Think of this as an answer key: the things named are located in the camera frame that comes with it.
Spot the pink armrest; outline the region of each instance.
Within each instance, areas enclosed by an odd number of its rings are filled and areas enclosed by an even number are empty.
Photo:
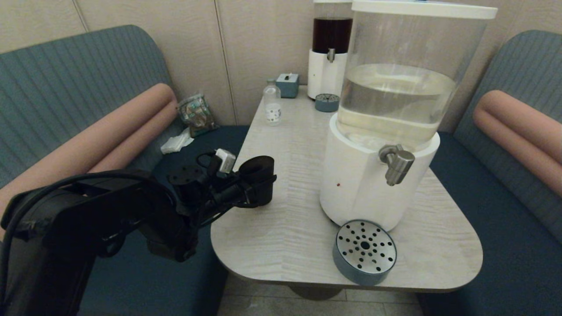
[[[562,124],[502,91],[478,102],[474,124],[562,196]]]
[[[18,193],[72,175],[126,167],[171,124],[177,104],[172,89],[159,83],[107,114],[1,188],[0,216]]]

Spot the glass bottle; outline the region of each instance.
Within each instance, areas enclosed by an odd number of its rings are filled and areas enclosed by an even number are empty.
[[[275,79],[268,79],[268,86],[264,89],[265,119],[270,126],[275,126],[281,120],[281,90],[275,85]]]

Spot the blue tissue box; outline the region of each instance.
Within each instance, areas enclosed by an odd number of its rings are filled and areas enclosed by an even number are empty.
[[[281,90],[281,98],[297,97],[298,74],[280,74],[275,83]]]

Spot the clear water tank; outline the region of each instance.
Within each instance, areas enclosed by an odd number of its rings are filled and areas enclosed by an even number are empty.
[[[354,0],[337,128],[379,150],[417,151],[437,131],[496,8]]]

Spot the metal spigot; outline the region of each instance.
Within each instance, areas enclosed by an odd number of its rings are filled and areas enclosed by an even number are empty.
[[[388,171],[384,177],[389,186],[400,184],[416,159],[414,154],[404,150],[400,144],[384,146],[379,151],[379,158],[388,165]]]
[[[334,62],[336,59],[336,49],[335,48],[328,48],[328,55],[326,56],[330,64]]]

